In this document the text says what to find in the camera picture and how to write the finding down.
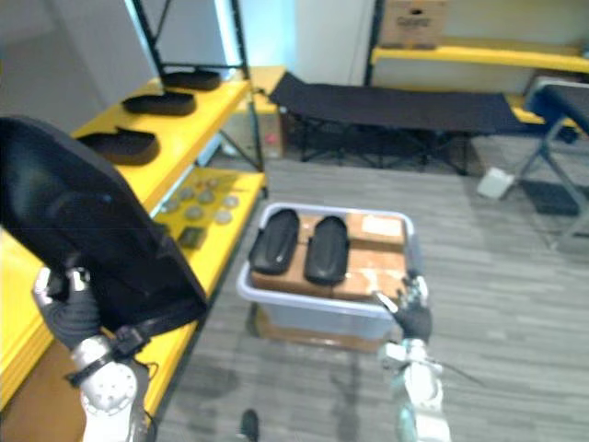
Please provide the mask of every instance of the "cardboard box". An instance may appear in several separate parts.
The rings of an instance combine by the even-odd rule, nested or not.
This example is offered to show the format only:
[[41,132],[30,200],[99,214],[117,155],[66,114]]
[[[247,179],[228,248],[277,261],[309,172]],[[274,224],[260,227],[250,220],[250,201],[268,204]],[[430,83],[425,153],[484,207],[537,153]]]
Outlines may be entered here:
[[384,48],[435,48],[442,38],[447,6],[447,0],[387,0],[379,45]]
[[251,280],[256,288],[279,292],[310,295],[312,297],[331,297],[330,285],[316,285],[305,279],[306,245],[297,244],[293,260],[283,274],[263,274],[252,272]]
[[313,237],[315,226],[324,218],[320,215],[299,215],[300,228],[298,229],[298,243],[307,245],[309,239]]
[[[260,144],[267,158],[282,158],[284,152],[283,122],[280,112],[258,113]],[[254,138],[251,121],[245,112],[236,112],[227,121],[223,130],[246,152],[254,155]]]
[[372,292],[382,291],[397,299],[404,288],[407,272],[405,256],[398,252],[350,249],[345,280],[333,287],[333,297],[349,301],[368,301]]
[[351,249],[402,252],[405,223],[386,215],[348,214],[346,216]]
[[383,342],[381,339],[367,340],[357,336],[278,327],[269,321],[268,315],[262,308],[258,308],[254,324],[261,338],[276,339],[291,343],[323,345],[358,352],[374,353]]

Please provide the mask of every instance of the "plastic storage bin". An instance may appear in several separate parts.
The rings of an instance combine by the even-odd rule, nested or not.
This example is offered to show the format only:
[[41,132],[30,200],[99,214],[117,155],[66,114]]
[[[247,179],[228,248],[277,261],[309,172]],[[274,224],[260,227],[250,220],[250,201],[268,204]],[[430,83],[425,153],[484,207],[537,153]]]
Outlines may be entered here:
[[[405,256],[408,268],[420,272],[422,259],[411,220],[397,212],[359,210],[323,205],[276,203],[269,205],[260,220],[264,228],[268,218],[282,209],[294,209],[300,215],[335,215],[349,213],[367,215],[395,215],[404,219],[407,244]],[[249,262],[245,262],[237,278],[237,292],[248,301],[258,303],[268,314],[270,322],[281,328],[357,336],[366,340],[382,338],[392,326],[390,315],[376,304],[308,297],[292,293],[261,290],[253,286]]]

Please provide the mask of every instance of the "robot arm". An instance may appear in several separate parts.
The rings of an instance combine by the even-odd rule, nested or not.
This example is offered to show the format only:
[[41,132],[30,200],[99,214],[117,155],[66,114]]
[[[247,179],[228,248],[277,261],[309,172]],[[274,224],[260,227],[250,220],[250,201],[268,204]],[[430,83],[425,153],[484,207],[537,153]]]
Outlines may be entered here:
[[432,334],[427,285],[422,276],[413,276],[406,286],[407,295],[401,297],[400,307],[375,292],[403,330],[401,344],[385,343],[378,353],[383,367],[394,371],[391,390],[398,440],[450,442],[450,428],[442,411],[444,391],[439,377],[443,368],[427,354]]
[[73,269],[63,278],[43,268],[33,296],[50,331],[70,349],[78,370],[67,378],[81,390],[84,442],[146,441],[149,371],[132,357],[120,359],[113,341],[100,333],[87,272]]

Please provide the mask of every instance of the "wall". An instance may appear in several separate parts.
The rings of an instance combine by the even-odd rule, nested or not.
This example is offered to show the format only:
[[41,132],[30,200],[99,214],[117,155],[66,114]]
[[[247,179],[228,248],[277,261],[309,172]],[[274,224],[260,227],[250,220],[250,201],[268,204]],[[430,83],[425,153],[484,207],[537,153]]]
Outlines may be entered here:
[[581,46],[587,0],[449,0],[445,34]]
[[[126,2],[0,1],[0,114],[72,132],[156,76]],[[165,60],[225,62],[215,3],[172,2],[161,40]],[[144,0],[154,29],[163,4]]]
[[249,63],[285,65],[295,57],[295,0],[240,0]]
[[[155,33],[165,0],[143,0]],[[173,0],[158,48],[165,62],[224,64],[223,38],[217,16],[218,1]]]
[[374,0],[241,0],[252,65],[309,82],[362,83]]
[[0,113],[67,132],[154,76],[123,2],[2,2],[0,44]]
[[361,84],[373,8],[373,0],[297,0],[294,73],[309,82]]

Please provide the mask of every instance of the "yellow shelving unit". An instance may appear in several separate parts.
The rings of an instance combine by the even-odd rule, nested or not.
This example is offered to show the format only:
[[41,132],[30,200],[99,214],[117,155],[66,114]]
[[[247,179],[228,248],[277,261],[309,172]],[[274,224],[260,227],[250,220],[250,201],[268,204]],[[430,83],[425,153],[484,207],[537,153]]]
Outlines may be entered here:
[[4,408],[52,341],[30,293],[41,263],[2,232],[2,359],[0,406]]
[[[542,117],[537,116],[534,112],[524,109],[525,98],[521,95],[507,95],[505,98],[511,106],[515,117],[517,117],[520,122],[544,124],[544,119]],[[565,120],[564,124],[571,127],[576,126],[576,124],[570,119]]]
[[[156,159],[141,167],[117,167],[139,201],[150,211],[223,126],[248,93],[248,88],[247,81],[229,81],[208,92],[176,89],[193,94],[196,99],[197,110],[185,117],[137,115],[125,111],[120,104],[115,104],[75,131],[74,136],[92,132],[114,132],[116,126],[156,134],[161,147]],[[135,91],[132,96],[154,93],[160,89],[158,82],[152,81]]]
[[515,41],[450,40],[432,50],[375,47],[371,63],[381,59],[427,60],[555,69],[589,73],[589,60],[577,48]]
[[[116,104],[75,131],[73,136],[110,132],[116,126],[156,134],[161,147],[156,159],[145,166],[117,167],[145,209],[151,211],[235,111],[248,93],[248,88],[247,81],[231,81],[208,92],[182,90],[194,94],[198,106],[193,114],[185,117],[135,115]],[[132,95],[158,90],[159,84],[152,81]],[[213,292],[224,270],[259,190],[265,186],[263,173],[231,173],[235,175],[241,201],[234,210],[234,220],[222,231],[211,226],[201,250],[187,256],[208,295]],[[0,394],[1,406],[4,408],[52,342],[52,336],[45,328],[30,294],[40,262],[6,232],[2,232],[1,254],[3,354]],[[160,366],[160,372],[150,385],[146,397],[146,408],[152,413],[195,329],[196,324],[193,323],[157,336],[141,353],[142,360],[155,361]]]
[[[182,203],[182,207],[173,214],[158,214],[156,216],[157,222],[170,227],[170,235],[173,238],[177,238],[182,229],[188,224],[195,227],[206,227],[206,237],[200,248],[197,250],[182,249],[182,253],[197,275],[207,296],[212,294],[239,239],[240,233],[248,221],[256,202],[256,196],[266,183],[263,173],[195,169],[180,185],[180,188],[186,186],[197,187],[198,182],[195,182],[196,180],[204,182],[209,179],[218,179],[220,184],[214,190],[215,202],[202,205],[205,215],[201,220],[191,223],[184,218],[184,210],[194,202]],[[232,221],[221,226],[213,221],[213,215],[220,208],[223,196],[229,194],[235,195],[239,199],[239,206],[230,210],[233,216]],[[150,413],[156,412],[157,405],[166,391],[167,384],[174,373],[180,356],[195,330],[196,324],[192,323],[157,336],[139,354],[141,361],[157,362],[159,364],[159,370],[150,382],[149,391],[145,397],[145,408]]]

